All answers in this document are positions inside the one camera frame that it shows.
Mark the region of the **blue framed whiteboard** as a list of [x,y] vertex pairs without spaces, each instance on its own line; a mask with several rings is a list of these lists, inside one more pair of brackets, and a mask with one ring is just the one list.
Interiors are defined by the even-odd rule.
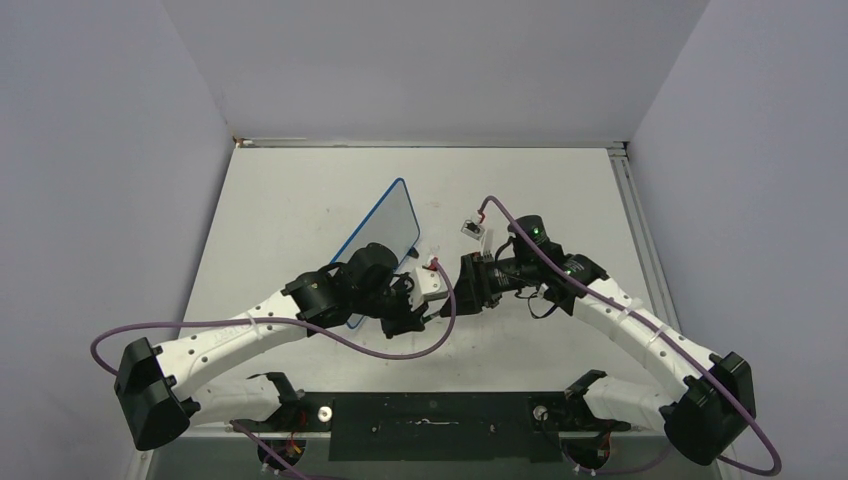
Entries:
[[397,273],[421,237],[421,227],[404,178],[396,178],[330,260],[346,263],[359,248],[379,243],[397,258]]

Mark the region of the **green capped marker pen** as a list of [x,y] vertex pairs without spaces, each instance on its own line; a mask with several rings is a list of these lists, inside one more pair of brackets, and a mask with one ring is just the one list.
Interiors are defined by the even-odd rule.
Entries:
[[451,308],[450,304],[444,305],[438,311],[434,311],[432,313],[428,313],[423,317],[425,322],[437,320],[437,319],[450,319],[456,317],[456,312]]

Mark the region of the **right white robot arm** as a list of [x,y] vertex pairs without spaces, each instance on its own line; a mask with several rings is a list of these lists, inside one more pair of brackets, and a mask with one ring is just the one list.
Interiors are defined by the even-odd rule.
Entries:
[[662,432],[688,460],[708,465],[756,416],[748,362],[700,346],[665,324],[626,293],[596,262],[551,241],[542,218],[527,215],[507,228],[513,254],[476,251],[460,258],[457,305],[440,314],[474,315],[503,294],[531,288],[554,309],[605,335],[637,361],[654,386],[591,370],[566,391],[565,411],[579,428],[612,420]]

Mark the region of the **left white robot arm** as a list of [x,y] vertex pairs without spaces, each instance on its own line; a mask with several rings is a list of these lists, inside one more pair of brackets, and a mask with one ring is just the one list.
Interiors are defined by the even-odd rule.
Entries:
[[290,428],[298,403],[284,374],[252,374],[233,384],[217,377],[356,315],[379,320],[387,338],[422,331],[429,302],[447,294],[447,287],[434,265],[406,273],[397,273],[397,266],[388,247],[369,243],[345,262],[300,274],[231,320],[157,345],[145,337],[128,344],[115,391],[134,446],[153,450],[192,426],[231,419]]

